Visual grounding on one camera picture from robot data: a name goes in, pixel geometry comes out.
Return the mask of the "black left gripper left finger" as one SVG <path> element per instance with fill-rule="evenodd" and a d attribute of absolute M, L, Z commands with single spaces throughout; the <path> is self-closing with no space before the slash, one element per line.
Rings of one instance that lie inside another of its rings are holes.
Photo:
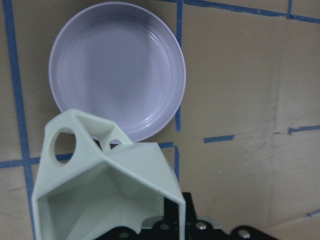
<path fill-rule="evenodd" d="M 142 236 L 127 226 L 117 226 L 95 238 L 96 240 L 142 240 Z"/>

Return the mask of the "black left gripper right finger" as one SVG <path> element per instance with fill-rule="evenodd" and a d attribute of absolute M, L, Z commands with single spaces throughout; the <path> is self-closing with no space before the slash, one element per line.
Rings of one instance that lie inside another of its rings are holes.
<path fill-rule="evenodd" d="M 163 240 L 191 240 L 193 224 L 197 220 L 193 197 L 190 192 L 183 192 L 183 204 L 164 197 L 164 215 L 162 223 L 168 230 L 162 229 Z"/>

